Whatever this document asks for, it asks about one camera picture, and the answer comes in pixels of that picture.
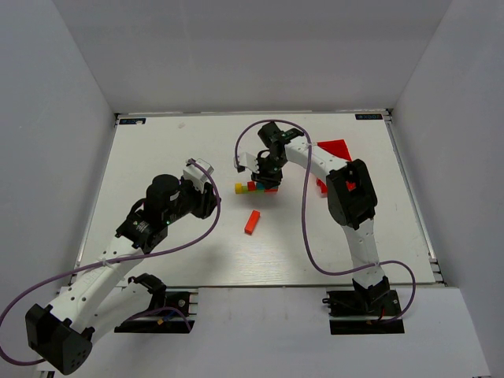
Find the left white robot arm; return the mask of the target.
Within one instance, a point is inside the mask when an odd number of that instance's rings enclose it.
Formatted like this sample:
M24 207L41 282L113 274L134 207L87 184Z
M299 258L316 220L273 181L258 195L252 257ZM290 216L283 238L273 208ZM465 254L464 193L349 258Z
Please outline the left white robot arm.
M25 315L28 345L58 372L74 373L89 357L105 325L98 311L112 289L168 235L169 226L188 214L206 219L220 210L213 170L199 163L177 178L155 176L115 231L99 260L46 306Z

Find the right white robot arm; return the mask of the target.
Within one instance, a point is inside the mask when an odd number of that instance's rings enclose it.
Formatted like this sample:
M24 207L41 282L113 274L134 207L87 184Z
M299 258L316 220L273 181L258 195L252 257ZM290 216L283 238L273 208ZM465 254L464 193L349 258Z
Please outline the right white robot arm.
M266 189L280 185L282 168L288 163L299 165L323 180L327 187L328 211L342 227L348 243L353 268L342 272L322 269L314 260L309 247L306 228L306 195L308 180L302 189L302 238L312 266L326 276L352 275L354 296L358 308L370 313L379 300L390 291L389 280L380 266L374 237L374 217L377 197L366 164L356 159L337 162L337 157L312 143L308 133L290 123L292 128L282 131L279 120L260 121L258 136L265 145L256 157L251 179Z

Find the red plastic bin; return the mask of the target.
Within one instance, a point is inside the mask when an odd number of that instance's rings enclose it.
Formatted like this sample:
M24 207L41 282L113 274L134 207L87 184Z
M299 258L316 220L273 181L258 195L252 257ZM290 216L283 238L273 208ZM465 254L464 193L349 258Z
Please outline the red plastic bin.
M320 141L316 143L318 151L325 151L332 156L332 159L337 162L351 161L350 151L344 139L334 139L328 141ZM327 185L324 180L317 178L316 184L319 188L322 197L326 197L328 193Z

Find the small red wood cube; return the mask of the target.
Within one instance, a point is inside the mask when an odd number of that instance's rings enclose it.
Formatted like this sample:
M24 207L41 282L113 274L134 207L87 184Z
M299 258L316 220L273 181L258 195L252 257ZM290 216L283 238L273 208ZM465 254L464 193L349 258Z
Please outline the small red wood cube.
M248 190L249 192L256 191L256 190L257 190L257 188L256 188L256 183L255 183L254 181L249 181L249 182L247 183L247 190Z

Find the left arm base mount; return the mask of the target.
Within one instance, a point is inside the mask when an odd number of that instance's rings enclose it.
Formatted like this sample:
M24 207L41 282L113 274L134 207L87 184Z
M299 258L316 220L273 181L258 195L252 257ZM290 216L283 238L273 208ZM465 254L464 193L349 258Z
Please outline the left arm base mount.
M144 273L128 278L134 294L146 289L147 307L114 328L117 334L189 334L195 325L198 305L196 289L167 287L159 278Z

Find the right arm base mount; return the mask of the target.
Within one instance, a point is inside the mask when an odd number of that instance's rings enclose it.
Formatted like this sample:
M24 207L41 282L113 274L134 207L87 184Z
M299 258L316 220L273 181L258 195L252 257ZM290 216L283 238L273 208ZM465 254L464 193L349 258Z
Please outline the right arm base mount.
M366 309L354 291L328 291L322 303L329 311L332 335L397 335L404 334L402 319L390 321L401 313L396 290Z

